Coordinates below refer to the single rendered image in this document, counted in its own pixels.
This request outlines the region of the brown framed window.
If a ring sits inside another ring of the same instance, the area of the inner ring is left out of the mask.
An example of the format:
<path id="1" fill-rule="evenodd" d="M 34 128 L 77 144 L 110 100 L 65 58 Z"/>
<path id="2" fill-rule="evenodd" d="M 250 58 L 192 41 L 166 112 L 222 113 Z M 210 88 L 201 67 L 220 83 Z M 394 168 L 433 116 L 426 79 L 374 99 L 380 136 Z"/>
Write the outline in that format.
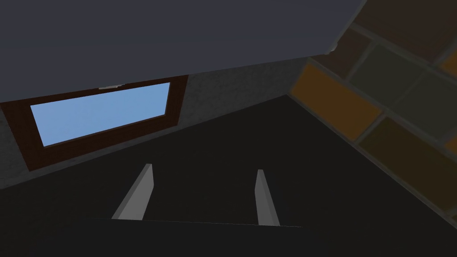
<path id="1" fill-rule="evenodd" d="M 0 103 L 30 171 L 174 127 L 187 75 Z"/>

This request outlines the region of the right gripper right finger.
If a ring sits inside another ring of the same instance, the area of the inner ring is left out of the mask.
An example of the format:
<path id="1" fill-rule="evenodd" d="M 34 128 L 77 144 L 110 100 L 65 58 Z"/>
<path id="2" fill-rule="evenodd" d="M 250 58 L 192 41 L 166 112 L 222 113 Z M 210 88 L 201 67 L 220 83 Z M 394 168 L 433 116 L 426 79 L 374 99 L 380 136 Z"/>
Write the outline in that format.
<path id="1" fill-rule="evenodd" d="M 280 226 L 274 202 L 263 170 L 257 171 L 254 194 L 258 224 L 265 226 Z"/>

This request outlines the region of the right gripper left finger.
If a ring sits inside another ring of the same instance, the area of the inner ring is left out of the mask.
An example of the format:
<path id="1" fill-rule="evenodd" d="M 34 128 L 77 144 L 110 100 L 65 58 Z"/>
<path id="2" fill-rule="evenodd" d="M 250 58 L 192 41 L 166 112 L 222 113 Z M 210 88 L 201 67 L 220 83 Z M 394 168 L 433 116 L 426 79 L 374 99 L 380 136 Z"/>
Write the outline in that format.
<path id="1" fill-rule="evenodd" d="M 142 220 L 153 189 L 153 168 L 151 164 L 146 164 L 116 209 L 112 219 Z"/>

